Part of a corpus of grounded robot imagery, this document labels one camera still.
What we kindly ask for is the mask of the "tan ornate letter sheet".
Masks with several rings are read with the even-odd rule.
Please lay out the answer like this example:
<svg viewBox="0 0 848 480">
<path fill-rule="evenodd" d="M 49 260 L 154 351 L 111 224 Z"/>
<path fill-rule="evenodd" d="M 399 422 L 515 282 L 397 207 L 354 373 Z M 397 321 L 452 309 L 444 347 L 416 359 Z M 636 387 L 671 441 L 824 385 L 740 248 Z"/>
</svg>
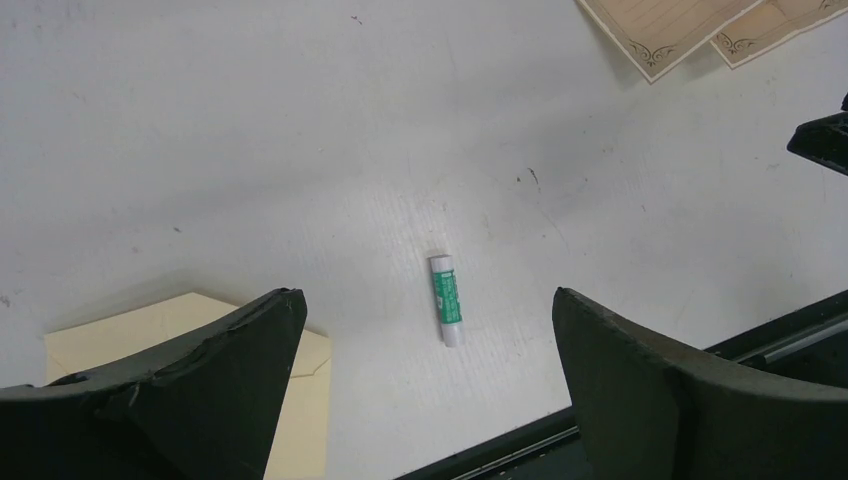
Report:
<svg viewBox="0 0 848 480">
<path fill-rule="evenodd" d="M 737 68 L 847 11 L 847 0 L 763 1 L 710 41 L 727 66 Z"/>
<path fill-rule="evenodd" d="M 652 84 L 760 0 L 578 0 Z"/>
</svg>

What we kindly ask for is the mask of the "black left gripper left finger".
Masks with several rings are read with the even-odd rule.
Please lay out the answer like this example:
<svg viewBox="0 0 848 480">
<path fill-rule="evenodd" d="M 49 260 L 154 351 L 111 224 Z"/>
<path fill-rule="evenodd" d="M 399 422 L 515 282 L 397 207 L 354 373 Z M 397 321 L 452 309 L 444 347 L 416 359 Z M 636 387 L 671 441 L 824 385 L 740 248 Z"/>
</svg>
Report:
<svg viewBox="0 0 848 480">
<path fill-rule="evenodd" d="M 260 479 L 307 317 L 275 289 L 205 326 L 1 392 L 5 479 Z"/>
</svg>

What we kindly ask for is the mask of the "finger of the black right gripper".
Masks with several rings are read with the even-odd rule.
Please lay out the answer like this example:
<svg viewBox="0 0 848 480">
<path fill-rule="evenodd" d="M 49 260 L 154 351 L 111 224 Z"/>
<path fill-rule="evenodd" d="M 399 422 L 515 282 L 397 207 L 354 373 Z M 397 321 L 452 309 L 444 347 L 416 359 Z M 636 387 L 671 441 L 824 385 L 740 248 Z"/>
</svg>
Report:
<svg viewBox="0 0 848 480">
<path fill-rule="evenodd" d="M 845 96 L 839 113 L 799 125 L 787 144 L 787 150 L 846 176 L 847 102 L 848 97 Z"/>
</svg>

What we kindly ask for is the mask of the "cream paper envelope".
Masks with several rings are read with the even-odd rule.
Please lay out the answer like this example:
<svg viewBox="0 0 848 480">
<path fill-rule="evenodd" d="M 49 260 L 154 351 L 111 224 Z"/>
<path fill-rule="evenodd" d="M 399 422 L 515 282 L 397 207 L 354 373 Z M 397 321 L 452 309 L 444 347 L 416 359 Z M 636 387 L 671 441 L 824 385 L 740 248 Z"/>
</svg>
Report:
<svg viewBox="0 0 848 480">
<path fill-rule="evenodd" d="M 46 381 L 112 362 L 200 328 L 237 307 L 186 293 L 44 337 Z M 323 479 L 332 342 L 305 330 L 270 451 L 267 479 Z"/>
</svg>

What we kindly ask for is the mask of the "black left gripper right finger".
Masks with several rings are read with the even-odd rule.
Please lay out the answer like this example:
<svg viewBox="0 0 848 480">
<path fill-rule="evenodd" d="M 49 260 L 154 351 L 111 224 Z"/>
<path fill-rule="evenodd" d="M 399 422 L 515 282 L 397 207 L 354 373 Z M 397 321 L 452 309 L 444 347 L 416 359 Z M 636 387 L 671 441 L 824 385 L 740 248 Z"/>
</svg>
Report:
<svg viewBox="0 0 848 480">
<path fill-rule="evenodd" d="M 847 390 L 727 360 L 557 290 L 552 323 L 597 479 L 843 479 Z"/>
</svg>

